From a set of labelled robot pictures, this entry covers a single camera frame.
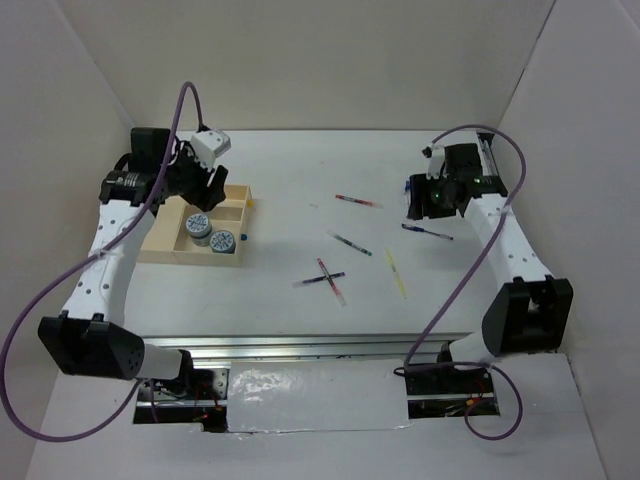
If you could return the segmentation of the blue white round jar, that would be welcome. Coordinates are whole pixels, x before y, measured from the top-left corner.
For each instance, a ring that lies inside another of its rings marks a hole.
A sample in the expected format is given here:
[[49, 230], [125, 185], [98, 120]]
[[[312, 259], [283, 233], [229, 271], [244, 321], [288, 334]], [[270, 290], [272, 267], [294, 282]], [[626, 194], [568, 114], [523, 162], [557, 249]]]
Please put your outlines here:
[[209, 244], [213, 229], [208, 216], [204, 213], [195, 213], [185, 220], [185, 229], [191, 241], [201, 247]]

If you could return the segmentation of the red gel pen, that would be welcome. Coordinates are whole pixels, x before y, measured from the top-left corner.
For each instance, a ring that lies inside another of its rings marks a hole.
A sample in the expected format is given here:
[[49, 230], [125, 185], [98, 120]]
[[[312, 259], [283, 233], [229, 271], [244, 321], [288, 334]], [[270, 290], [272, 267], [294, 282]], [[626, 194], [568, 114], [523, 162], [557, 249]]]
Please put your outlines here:
[[338, 200], [341, 200], [341, 201], [346, 201], [346, 202], [350, 202], [350, 203], [354, 203], [354, 204], [368, 206], [368, 207], [371, 207], [371, 208], [379, 208], [379, 209], [383, 208], [383, 205], [380, 204], [380, 203], [369, 201], [369, 200], [364, 200], [364, 199], [359, 199], [359, 198], [355, 198], [355, 197], [351, 197], [351, 196], [336, 194], [336, 195], [334, 195], [334, 198], [336, 198]]

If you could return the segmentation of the green gel pen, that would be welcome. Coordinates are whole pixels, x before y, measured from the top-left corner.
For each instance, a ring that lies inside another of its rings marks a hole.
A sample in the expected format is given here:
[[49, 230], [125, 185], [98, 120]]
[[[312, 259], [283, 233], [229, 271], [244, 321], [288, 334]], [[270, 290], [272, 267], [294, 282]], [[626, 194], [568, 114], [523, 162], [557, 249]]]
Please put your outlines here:
[[367, 255], [369, 257], [371, 257], [373, 255], [373, 253], [370, 250], [368, 250], [368, 249], [366, 249], [366, 248], [364, 248], [364, 247], [362, 247], [362, 246], [360, 246], [360, 245], [358, 245], [358, 244], [356, 244], [356, 243], [344, 238], [343, 236], [337, 234], [336, 232], [333, 232], [331, 230], [327, 230], [326, 233], [331, 238], [334, 238], [335, 240], [337, 240], [337, 241], [349, 246], [350, 248], [352, 248], [352, 249], [354, 249], [354, 250], [356, 250], [356, 251], [358, 251], [358, 252], [360, 252], [360, 253], [362, 253], [364, 255]]

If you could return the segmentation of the purple gel pen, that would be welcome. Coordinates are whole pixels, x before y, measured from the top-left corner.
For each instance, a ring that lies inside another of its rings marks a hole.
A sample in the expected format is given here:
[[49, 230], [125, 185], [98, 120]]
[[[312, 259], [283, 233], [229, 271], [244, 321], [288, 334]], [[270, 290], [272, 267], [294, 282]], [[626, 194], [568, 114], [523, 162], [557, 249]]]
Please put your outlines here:
[[305, 279], [305, 280], [299, 280], [299, 281], [295, 281], [292, 283], [292, 287], [293, 288], [299, 288], [302, 286], [307, 286], [307, 285], [311, 285], [311, 284], [315, 284], [315, 283], [320, 283], [320, 282], [325, 282], [328, 281], [329, 279], [336, 279], [336, 278], [341, 278], [344, 277], [346, 274], [344, 271], [342, 272], [336, 272], [336, 273], [331, 273], [328, 276], [324, 275], [324, 276], [318, 276], [318, 277], [314, 277], [314, 278], [310, 278], [310, 279]]

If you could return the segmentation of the pink gel pen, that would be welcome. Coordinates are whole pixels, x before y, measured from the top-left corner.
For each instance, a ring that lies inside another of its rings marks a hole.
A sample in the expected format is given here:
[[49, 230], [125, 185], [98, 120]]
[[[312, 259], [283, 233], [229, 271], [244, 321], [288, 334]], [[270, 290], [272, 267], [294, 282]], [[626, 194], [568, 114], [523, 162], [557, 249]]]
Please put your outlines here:
[[325, 274], [326, 279], [327, 279], [327, 281], [328, 281], [328, 283], [329, 283], [334, 295], [338, 299], [338, 302], [340, 303], [340, 305], [342, 307], [345, 307], [346, 306], [346, 300], [345, 300], [342, 292], [340, 291], [340, 289], [337, 287], [334, 279], [331, 277], [331, 274], [329, 273], [329, 270], [327, 269], [325, 263], [319, 257], [316, 259], [316, 261], [317, 261], [320, 269], [322, 270], [322, 272]]

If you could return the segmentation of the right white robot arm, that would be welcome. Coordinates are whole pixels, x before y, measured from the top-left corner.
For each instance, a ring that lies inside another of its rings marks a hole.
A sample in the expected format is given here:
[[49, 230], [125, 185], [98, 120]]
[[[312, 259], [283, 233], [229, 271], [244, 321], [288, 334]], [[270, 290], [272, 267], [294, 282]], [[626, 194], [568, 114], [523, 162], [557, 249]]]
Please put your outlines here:
[[438, 355], [438, 384], [457, 392], [480, 363], [559, 348], [574, 291], [538, 258], [507, 204], [507, 188], [485, 171], [476, 144], [433, 145], [423, 154], [427, 172], [409, 179], [409, 219], [466, 220], [497, 283], [479, 330], [443, 346]]

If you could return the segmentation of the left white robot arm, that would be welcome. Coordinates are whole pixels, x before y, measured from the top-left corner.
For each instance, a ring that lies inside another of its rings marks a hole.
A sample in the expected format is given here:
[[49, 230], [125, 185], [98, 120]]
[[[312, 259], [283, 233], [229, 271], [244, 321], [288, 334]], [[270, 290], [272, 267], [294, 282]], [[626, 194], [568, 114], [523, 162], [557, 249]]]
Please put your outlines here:
[[180, 197], [203, 212], [225, 200], [228, 171], [216, 160], [231, 147], [222, 131], [200, 128], [179, 140], [163, 128], [134, 128], [131, 150], [101, 184], [99, 221], [76, 287], [61, 312], [41, 319], [38, 337], [72, 376], [153, 379], [176, 399], [196, 390], [191, 355], [151, 346], [124, 327], [124, 309], [142, 244], [160, 207]]

